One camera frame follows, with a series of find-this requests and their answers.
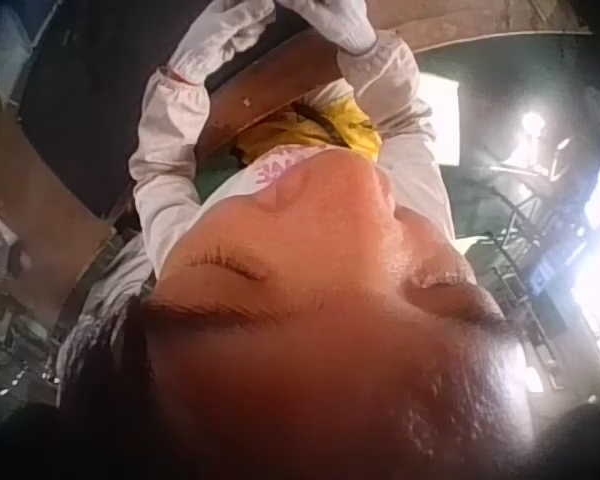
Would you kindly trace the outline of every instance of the eyebrow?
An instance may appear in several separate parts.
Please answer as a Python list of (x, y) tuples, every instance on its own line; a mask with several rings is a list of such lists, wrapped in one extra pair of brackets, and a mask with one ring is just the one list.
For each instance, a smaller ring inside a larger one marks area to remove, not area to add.
[(188, 309), (145, 304), (140, 305), (135, 313), (147, 332), (159, 337), (254, 331), (277, 325), (272, 317), (254, 315), (227, 306)]

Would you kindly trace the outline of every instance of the white jacket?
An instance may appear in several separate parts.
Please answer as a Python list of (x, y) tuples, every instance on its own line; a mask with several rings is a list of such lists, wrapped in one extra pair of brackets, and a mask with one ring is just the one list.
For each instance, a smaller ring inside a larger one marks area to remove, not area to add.
[[(418, 65), (401, 38), (390, 32), (378, 33), (378, 43), (369, 53), (352, 56), (340, 52), (340, 70), (353, 87), (358, 106), (382, 137), (377, 168), (391, 180), (396, 203), (426, 216), (453, 240), (431, 109), (417, 96)], [(138, 127), (139, 146), (129, 160), (129, 170), (137, 182), (136, 208), (157, 276), (176, 242), (210, 206), (228, 196), (260, 190), (275, 180), (281, 169), (321, 150), (276, 148), (229, 179), (201, 206), (192, 183), (196, 170), (193, 148), (208, 115), (209, 95), (203, 86), (180, 83), (161, 72), (149, 80)]]

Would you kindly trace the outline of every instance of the closed eye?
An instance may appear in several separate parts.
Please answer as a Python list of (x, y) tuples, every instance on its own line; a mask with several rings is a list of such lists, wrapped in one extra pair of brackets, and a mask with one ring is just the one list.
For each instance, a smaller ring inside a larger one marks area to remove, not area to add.
[(227, 255), (221, 249), (217, 249), (215, 252), (205, 253), (188, 263), (189, 267), (197, 267), (200, 265), (215, 265), (237, 273), (247, 280), (262, 281), (266, 278), (264, 275), (257, 273), (255, 268), (247, 267), (243, 262), (237, 260), (235, 256)]

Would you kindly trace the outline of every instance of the wooden beam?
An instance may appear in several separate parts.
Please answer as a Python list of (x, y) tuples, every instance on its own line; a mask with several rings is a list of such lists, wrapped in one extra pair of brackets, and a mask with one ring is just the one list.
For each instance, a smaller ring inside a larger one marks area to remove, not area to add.
[(15, 109), (1, 103), (0, 218), (31, 258), (10, 293), (51, 328), (111, 228), (53, 174), (20, 129)]
[[(380, 29), (397, 31), (416, 52), (485, 37), (580, 32), (563, 0), (368, 0)], [(316, 87), (340, 77), (336, 48), (307, 30), (243, 70), (211, 98), (197, 153), (207, 155), (237, 134)]]

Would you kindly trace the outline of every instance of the eyelash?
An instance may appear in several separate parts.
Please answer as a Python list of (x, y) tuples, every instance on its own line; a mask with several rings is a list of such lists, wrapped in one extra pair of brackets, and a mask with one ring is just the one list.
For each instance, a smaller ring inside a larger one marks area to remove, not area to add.
[(245, 266), (236, 260), (235, 257), (228, 255), (227, 252), (219, 247), (214, 252), (206, 252), (200, 258), (190, 262), (190, 266), (196, 265), (217, 265), (227, 270), (236, 272), (237, 274), (242, 275), (249, 280), (261, 280), (258, 275), (245, 268)]

